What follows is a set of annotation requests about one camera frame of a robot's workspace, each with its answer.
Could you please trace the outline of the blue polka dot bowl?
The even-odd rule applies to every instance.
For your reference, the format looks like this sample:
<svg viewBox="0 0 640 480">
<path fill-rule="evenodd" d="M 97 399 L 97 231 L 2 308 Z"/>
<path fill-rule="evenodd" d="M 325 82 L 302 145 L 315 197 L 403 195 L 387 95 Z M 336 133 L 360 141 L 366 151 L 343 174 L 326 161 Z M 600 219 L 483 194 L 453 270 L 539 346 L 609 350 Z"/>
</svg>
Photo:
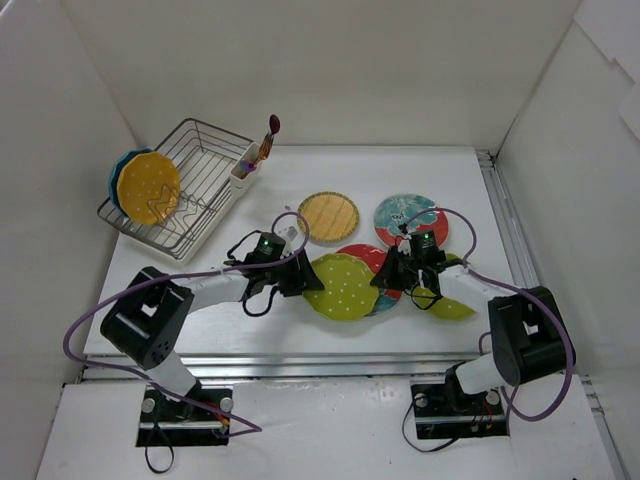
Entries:
<svg viewBox="0 0 640 480">
<path fill-rule="evenodd" d="M 123 168 L 137 155 L 139 154 L 145 154 L 145 153 L 150 153 L 152 151 L 151 148 L 149 147 L 145 147 L 145 148 L 140 148 L 140 149 L 135 149 L 135 150 L 130 150 L 127 153 L 125 153 L 123 156 L 121 156 L 113 165 L 111 171 L 110 171 L 110 175 L 109 175 L 109 180 L 108 180 L 108 193 L 109 193 L 109 198 L 112 202 L 112 204 L 114 205 L 114 207 L 120 212 L 120 213 L 124 213 L 124 210 L 121 208 L 119 199 L 118 199 L 118 194 L 117 194 L 117 184 L 118 184 L 118 180 L 120 177 L 120 174 L 123 170 Z"/>
</svg>

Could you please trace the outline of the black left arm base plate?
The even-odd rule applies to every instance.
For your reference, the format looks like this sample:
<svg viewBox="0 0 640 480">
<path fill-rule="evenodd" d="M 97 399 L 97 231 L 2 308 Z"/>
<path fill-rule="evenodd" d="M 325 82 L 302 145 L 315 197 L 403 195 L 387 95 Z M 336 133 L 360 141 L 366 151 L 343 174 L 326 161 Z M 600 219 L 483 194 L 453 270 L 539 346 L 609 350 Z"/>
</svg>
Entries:
<svg viewBox="0 0 640 480">
<path fill-rule="evenodd" d="M 220 408 L 224 414 L 212 413 L 192 405 L 168 399 L 148 388 L 141 402 L 136 447 L 144 449 L 149 471 L 168 473 L 179 447 L 217 447 L 229 443 L 230 420 L 234 406 L 231 388 L 204 387 L 200 401 Z"/>
</svg>

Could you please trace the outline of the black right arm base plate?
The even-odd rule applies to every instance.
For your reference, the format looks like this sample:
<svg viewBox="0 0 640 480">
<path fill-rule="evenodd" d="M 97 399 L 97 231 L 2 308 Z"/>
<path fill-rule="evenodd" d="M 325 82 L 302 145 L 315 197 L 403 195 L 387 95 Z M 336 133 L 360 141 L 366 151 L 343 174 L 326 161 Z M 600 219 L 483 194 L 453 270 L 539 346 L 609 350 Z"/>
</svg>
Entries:
<svg viewBox="0 0 640 480">
<path fill-rule="evenodd" d="M 465 393 L 456 376 L 459 367 L 448 368 L 441 383 L 410 386 L 411 403 L 401 422 L 401 435 L 415 451 L 431 454 L 460 440 L 510 435 L 499 390 Z"/>
</svg>

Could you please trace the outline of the green polka dot bowl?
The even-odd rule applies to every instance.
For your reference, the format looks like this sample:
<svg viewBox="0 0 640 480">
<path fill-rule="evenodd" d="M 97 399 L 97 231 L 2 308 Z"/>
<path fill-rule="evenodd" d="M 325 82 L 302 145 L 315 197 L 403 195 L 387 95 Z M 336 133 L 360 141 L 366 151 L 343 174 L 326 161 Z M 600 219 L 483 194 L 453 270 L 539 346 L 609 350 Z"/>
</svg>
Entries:
<svg viewBox="0 0 640 480">
<path fill-rule="evenodd" d="M 332 253 L 313 260 L 311 266 L 324 285 L 323 290 L 303 293 L 315 312 L 332 321 L 352 322 L 374 310 L 379 289 L 370 285 L 374 273 L 364 261 Z"/>
<path fill-rule="evenodd" d="M 412 293 L 412 301 L 418 309 L 430 312 L 441 320 L 464 320 L 476 314 L 466 305 L 455 300 L 442 297 L 432 304 L 435 294 L 428 288 L 417 286 Z"/>
</svg>

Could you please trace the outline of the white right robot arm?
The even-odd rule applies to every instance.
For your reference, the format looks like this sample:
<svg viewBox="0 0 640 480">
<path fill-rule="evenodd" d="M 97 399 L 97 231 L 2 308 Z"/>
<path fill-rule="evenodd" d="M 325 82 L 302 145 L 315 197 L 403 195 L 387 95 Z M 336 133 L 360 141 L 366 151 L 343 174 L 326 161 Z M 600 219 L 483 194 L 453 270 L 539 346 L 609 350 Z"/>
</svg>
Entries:
<svg viewBox="0 0 640 480">
<path fill-rule="evenodd" d="M 417 232 L 388 250 L 371 280 L 375 287 L 430 290 L 436 299 L 461 303 L 489 320 L 492 351 L 453 369 L 442 388 L 445 405 L 464 412 L 479 393 L 512 386 L 575 366 L 575 351 L 551 292 L 519 289 L 472 271 L 464 259 L 448 259 L 435 235 Z"/>
</svg>

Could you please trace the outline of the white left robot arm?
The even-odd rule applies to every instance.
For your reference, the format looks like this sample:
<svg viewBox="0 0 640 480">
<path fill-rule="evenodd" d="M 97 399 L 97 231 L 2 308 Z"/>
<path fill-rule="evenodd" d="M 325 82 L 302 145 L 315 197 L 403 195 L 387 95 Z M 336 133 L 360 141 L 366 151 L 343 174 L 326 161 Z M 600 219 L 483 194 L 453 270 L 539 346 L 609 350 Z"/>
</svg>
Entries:
<svg viewBox="0 0 640 480">
<path fill-rule="evenodd" d="M 318 292 L 324 284 L 305 251 L 295 255 L 285 238 L 262 232 L 245 258 L 231 256 L 213 276 L 162 280 L 154 267 L 138 272 L 130 283 L 137 290 L 118 299 L 105 315 L 101 335 L 129 357 L 149 379 L 168 390 L 164 408 L 175 418 L 191 418 L 202 399 L 201 382 L 175 351 L 187 316 L 223 303 L 239 303 L 249 317 L 248 300 L 267 286 L 270 297 Z"/>
</svg>

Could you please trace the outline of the yellow polka dot bowl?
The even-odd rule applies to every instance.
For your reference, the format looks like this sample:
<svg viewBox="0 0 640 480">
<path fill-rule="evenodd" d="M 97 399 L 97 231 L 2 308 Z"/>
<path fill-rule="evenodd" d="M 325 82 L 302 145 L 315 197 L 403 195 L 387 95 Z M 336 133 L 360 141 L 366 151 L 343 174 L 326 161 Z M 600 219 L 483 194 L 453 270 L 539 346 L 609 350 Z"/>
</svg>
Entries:
<svg viewBox="0 0 640 480">
<path fill-rule="evenodd" d="M 120 208 L 141 225 L 164 222 L 178 206 L 180 192 L 177 167 L 156 151 L 134 156 L 121 170 L 116 185 Z"/>
</svg>

